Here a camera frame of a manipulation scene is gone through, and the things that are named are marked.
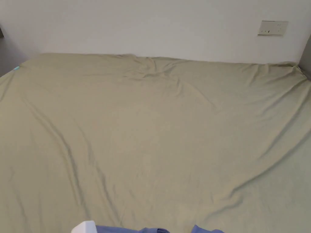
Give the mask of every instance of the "white object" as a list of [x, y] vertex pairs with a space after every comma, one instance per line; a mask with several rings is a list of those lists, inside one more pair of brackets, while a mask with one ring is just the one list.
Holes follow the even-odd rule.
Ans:
[[72, 229], [71, 233], [97, 233], [94, 221], [84, 221]]
[[261, 21], [258, 35], [283, 36], [286, 32], [288, 21]]

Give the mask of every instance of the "electrical outlet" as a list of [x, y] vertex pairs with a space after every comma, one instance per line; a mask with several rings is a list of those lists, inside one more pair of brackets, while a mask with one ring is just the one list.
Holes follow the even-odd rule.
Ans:
[[288, 21], [261, 21], [258, 35], [262, 36], [283, 36]]

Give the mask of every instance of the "bed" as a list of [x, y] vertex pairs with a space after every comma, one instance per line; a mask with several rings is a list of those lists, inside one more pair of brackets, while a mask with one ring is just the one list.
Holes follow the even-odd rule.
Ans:
[[2, 232], [309, 232], [296, 64], [41, 54], [0, 78]]

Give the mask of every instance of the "white wall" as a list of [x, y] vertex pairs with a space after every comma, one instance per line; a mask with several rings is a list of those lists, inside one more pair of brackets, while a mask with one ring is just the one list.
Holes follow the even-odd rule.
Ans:
[[[257, 37], [261, 20], [289, 21], [285, 36]], [[297, 62], [311, 0], [0, 0], [0, 24], [15, 60], [62, 52]]]

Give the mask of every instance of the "blue fabric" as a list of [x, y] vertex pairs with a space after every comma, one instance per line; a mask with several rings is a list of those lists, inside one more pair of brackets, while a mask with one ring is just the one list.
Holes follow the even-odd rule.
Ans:
[[198, 227], [197, 225], [194, 225], [191, 233], [224, 233], [224, 232], [221, 230], [208, 231], [208, 230]]
[[[144, 228], [141, 229], [140, 231], [136, 231], [120, 227], [98, 226], [98, 225], [96, 225], [96, 230], [97, 233], [169, 233], [168, 230], [163, 228]], [[224, 232], [221, 230], [208, 231], [198, 227], [197, 225], [194, 225], [191, 233], [224, 233]]]
[[169, 233], [168, 230], [162, 228], [143, 228], [140, 231], [112, 227], [112, 226], [98, 226], [96, 225], [97, 233]]

